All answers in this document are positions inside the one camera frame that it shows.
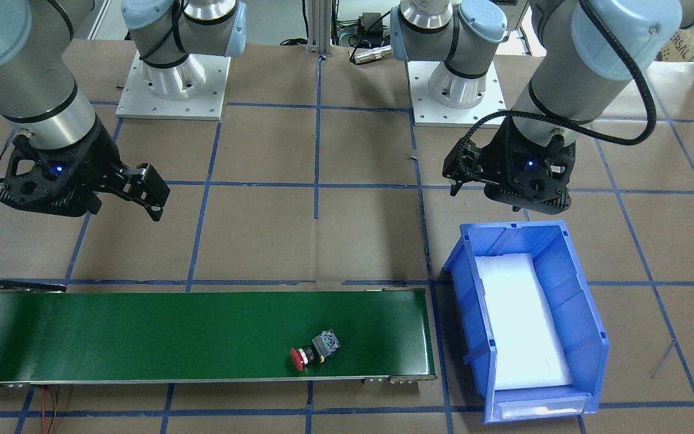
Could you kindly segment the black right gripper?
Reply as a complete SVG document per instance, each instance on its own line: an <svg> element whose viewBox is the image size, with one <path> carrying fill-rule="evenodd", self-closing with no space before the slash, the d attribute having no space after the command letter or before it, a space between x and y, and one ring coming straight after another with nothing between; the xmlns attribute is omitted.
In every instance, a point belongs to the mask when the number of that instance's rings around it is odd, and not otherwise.
<svg viewBox="0 0 694 434"><path fill-rule="evenodd" d="M100 178L101 192L112 193L146 209L154 222L160 222L170 187L151 164L135 168L123 165Z"/></svg>

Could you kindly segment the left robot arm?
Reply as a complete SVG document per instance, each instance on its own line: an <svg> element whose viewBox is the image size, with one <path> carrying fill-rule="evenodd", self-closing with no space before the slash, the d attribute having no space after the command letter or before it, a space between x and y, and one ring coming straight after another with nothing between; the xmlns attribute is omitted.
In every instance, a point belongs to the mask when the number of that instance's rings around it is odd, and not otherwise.
<svg viewBox="0 0 694 434"><path fill-rule="evenodd" d="M482 182L493 200L558 200L567 192L578 135L628 83L637 84L648 123L656 109L643 77L659 49L680 28L694 28L694 1L531 1L533 27L547 53L489 145L474 148L466 132L447 156L451 195ZM490 1L402 1L389 12L393 56L437 61L447 78L484 79L507 32L505 13Z"/></svg>

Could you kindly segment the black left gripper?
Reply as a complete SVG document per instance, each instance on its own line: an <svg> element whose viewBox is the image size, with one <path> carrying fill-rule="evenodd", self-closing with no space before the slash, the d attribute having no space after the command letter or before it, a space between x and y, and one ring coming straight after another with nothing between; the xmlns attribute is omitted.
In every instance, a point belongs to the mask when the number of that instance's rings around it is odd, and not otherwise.
<svg viewBox="0 0 694 434"><path fill-rule="evenodd" d="M445 157L442 176L451 182L452 197L471 181L504 184L504 141L496 138L479 148L470 138L461 137Z"/></svg>

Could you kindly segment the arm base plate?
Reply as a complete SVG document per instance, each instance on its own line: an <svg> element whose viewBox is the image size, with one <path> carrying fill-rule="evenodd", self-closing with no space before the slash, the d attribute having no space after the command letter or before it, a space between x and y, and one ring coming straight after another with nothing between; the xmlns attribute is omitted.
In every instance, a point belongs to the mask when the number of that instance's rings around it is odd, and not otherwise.
<svg viewBox="0 0 694 434"><path fill-rule="evenodd" d="M494 63L476 79L454 76L441 61L408 61L407 74L416 126L470 127L507 109Z"/></svg>
<svg viewBox="0 0 694 434"><path fill-rule="evenodd" d="M231 60L191 54L157 69L133 57L116 115L130 119L219 121Z"/></svg>

